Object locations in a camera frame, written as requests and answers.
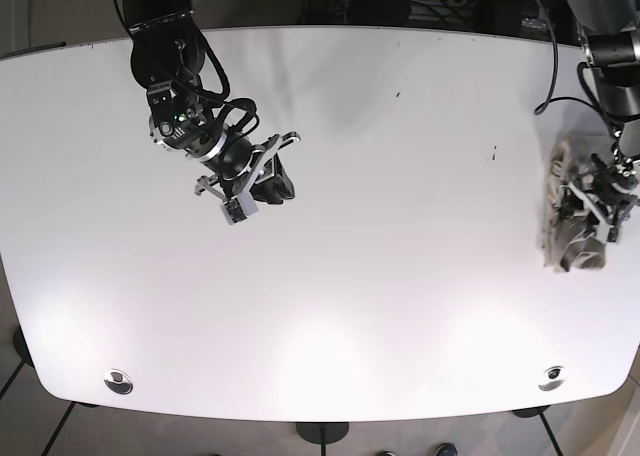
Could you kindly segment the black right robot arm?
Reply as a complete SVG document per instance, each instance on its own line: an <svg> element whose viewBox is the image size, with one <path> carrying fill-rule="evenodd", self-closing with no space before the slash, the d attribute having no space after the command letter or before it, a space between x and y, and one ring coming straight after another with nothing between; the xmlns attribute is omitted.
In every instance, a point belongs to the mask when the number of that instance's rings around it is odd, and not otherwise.
<svg viewBox="0 0 640 456"><path fill-rule="evenodd" d="M250 98L232 98L229 78L193 20L192 0L112 0L133 48L130 67L145 89L150 136L208 170L198 192L219 189L224 201L246 189L256 202L280 205L295 197L278 155L298 135L250 141L260 118Z"/></svg>

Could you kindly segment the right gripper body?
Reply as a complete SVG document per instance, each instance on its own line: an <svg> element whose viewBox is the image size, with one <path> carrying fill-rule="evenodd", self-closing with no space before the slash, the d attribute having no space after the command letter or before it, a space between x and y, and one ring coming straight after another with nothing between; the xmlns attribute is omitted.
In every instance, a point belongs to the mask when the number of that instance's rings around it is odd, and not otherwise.
<svg viewBox="0 0 640 456"><path fill-rule="evenodd" d="M195 193L206 191L227 201L242 192L250 192L274 175L271 160L301 137L296 132L275 135L254 144L242 132L242 126L229 126L214 118L189 120L181 115L171 126L149 122L150 138L168 151L182 151L185 157L206 167L211 174L198 179Z"/></svg>

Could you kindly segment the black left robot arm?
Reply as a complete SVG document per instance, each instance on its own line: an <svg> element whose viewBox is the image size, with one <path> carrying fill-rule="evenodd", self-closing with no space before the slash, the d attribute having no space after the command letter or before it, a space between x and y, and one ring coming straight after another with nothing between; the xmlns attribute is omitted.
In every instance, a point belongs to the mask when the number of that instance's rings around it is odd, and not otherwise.
<svg viewBox="0 0 640 456"><path fill-rule="evenodd" d="M612 161L592 158L591 190L571 183L598 221L597 237L615 242L639 204L639 7L637 0L566 0L586 61L578 65L583 90L612 138Z"/></svg>

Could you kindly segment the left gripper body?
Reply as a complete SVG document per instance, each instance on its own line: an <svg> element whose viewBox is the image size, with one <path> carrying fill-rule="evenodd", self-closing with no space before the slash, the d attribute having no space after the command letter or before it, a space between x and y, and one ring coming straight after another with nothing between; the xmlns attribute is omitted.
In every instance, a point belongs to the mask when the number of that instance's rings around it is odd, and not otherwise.
<svg viewBox="0 0 640 456"><path fill-rule="evenodd" d="M634 171L571 145L562 146L562 170L562 235L598 236L601 224L619 224L622 231L639 205Z"/></svg>

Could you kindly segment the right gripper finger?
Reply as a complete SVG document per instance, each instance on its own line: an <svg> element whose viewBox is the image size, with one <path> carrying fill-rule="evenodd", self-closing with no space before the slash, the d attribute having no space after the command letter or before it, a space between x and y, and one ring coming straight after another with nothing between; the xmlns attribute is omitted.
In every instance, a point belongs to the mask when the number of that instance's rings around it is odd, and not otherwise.
<svg viewBox="0 0 640 456"><path fill-rule="evenodd" d="M273 200L270 205L281 205L285 201L295 198L295 188L293 182L286 174L278 155L273 157L271 165L274 170L274 175L265 181L271 183Z"/></svg>
<svg viewBox="0 0 640 456"><path fill-rule="evenodd" d="M256 201L263 202L266 204L272 204L273 193L272 193L270 182L254 184L250 192Z"/></svg>

